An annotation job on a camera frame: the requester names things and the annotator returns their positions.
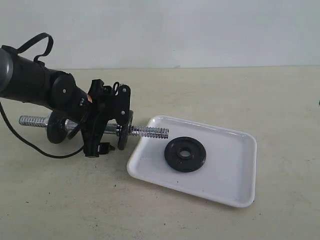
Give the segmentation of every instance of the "black cable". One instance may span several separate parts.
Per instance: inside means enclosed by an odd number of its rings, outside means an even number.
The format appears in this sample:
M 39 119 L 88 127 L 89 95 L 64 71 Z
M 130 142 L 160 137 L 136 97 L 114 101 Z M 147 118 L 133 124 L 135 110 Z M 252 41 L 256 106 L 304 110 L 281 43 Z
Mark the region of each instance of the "black cable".
M 1 101 L 0 101 L 0 113 L 1 113 L 1 116 L 2 116 L 6 126 L 13 133 L 13 135 L 15 135 L 20 141 L 22 141 L 23 143 L 32 147 L 33 149 L 37 150 L 39 153 L 41 153 L 42 155 L 45 155 L 46 157 L 53 158 L 53 159 L 66 159 L 66 158 L 72 157 L 72 156 L 80 153 L 84 149 L 84 146 L 82 146 L 79 150 L 77 150 L 73 153 L 70 153 L 68 155 L 63 155 L 63 156 L 57 156 L 57 155 L 52 155 L 52 154 L 46 153 L 46 152 L 42 151 L 40 148 L 38 148 L 36 145 L 34 145 L 31 142 L 24 139 L 19 133 L 16 132 L 16 130 L 12 127 L 12 125 L 10 124 L 10 122 L 7 118 L 7 115 L 4 111 L 4 108 L 2 107 Z

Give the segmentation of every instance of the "robotic arm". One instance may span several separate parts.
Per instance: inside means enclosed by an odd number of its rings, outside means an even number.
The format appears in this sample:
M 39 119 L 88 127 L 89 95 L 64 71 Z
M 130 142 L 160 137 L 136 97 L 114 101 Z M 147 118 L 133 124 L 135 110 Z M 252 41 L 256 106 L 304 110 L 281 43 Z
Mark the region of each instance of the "robotic arm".
M 33 61 L 19 56 L 45 38 L 48 38 L 45 52 L 37 55 Z M 53 39 L 45 32 L 33 37 L 18 49 L 3 45 L 0 48 L 0 97 L 52 110 L 49 122 L 53 128 L 47 131 L 48 139 L 52 143 L 57 144 L 65 139 L 67 132 L 60 129 L 66 120 L 75 122 L 76 126 L 68 134 L 68 138 L 71 139 L 81 131 L 86 157 L 99 157 L 112 149 L 109 143 L 101 142 L 101 138 L 108 121 L 115 119 L 119 126 L 118 149 L 123 150 L 133 118 L 133 111 L 130 110 L 130 87 L 118 82 L 113 86 L 105 85 L 101 79 L 95 79 L 88 93 L 85 93 L 77 87 L 70 73 L 46 68 L 45 64 L 39 61 L 39 57 L 50 53 L 52 46 Z M 2 106 L 1 114 L 7 123 Z M 161 132 L 161 136 L 168 138 L 168 131 L 166 134 Z

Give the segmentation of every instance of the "white tray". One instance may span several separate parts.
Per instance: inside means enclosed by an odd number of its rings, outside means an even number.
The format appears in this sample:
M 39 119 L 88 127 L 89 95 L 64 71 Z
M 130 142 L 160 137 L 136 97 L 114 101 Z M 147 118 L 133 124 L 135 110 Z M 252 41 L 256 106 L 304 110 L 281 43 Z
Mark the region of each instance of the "white tray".
M 149 127 L 168 128 L 169 139 L 142 137 L 127 163 L 140 180 L 233 207 L 248 207 L 255 198 L 257 142 L 235 130 L 170 116 L 155 116 Z M 171 168 L 164 157 L 169 141 L 191 137 L 206 150 L 204 165 L 193 172 Z

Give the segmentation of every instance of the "table surface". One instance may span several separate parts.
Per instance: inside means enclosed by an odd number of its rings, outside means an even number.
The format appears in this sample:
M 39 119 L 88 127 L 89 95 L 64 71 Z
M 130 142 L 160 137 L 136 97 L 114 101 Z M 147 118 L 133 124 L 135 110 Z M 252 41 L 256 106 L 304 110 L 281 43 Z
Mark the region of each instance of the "table surface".
M 135 125 L 168 115 L 253 135 L 255 201 L 233 208 L 130 177 L 136 137 L 99 158 L 51 159 L 1 119 L 0 240 L 320 239 L 320 66 L 69 72 L 85 91 L 98 78 L 128 84 Z M 17 131 L 46 152 L 82 145 L 79 134 L 54 145 L 43 128 L 19 126 L 20 115 L 48 109 L 1 101 Z

